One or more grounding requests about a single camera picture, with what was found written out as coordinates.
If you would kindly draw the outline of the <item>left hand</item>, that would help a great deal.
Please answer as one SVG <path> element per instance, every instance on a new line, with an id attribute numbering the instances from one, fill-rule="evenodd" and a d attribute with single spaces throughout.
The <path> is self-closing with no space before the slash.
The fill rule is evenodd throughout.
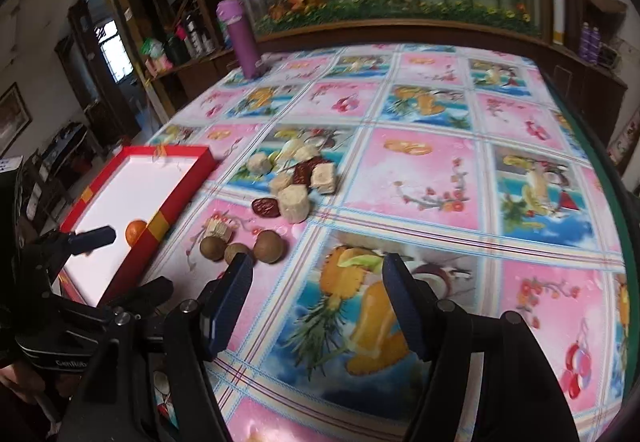
<path id="1" fill-rule="evenodd" d="M 47 388 L 46 381 L 31 368 L 21 363 L 11 364 L 0 370 L 2 386 L 11 390 L 26 403 L 35 403 Z M 79 375 L 62 375 L 54 379 L 56 391 L 63 398 L 72 396 L 79 384 Z"/>

